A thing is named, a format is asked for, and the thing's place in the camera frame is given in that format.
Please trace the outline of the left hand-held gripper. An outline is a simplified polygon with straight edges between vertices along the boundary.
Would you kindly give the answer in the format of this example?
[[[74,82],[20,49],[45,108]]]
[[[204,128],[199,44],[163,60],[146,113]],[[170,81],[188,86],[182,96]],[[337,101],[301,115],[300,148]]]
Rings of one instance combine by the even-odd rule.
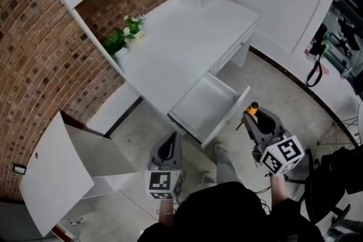
[[[152,147],[145,171],[145,190],[153,199],[177,200],[183,182],[182,137],[175,131]]]

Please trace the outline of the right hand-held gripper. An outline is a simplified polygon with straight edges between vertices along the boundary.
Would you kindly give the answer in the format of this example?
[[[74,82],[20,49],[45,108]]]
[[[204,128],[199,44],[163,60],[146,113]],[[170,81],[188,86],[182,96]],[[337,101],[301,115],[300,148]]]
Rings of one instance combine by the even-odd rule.
[[[252,156],[256,165],[265,166],[271,175],[287,173],[304,156],[297,137],[290,134],[273,112],[263,107],[248,107],[243,112],[243,123],[255,142]]]

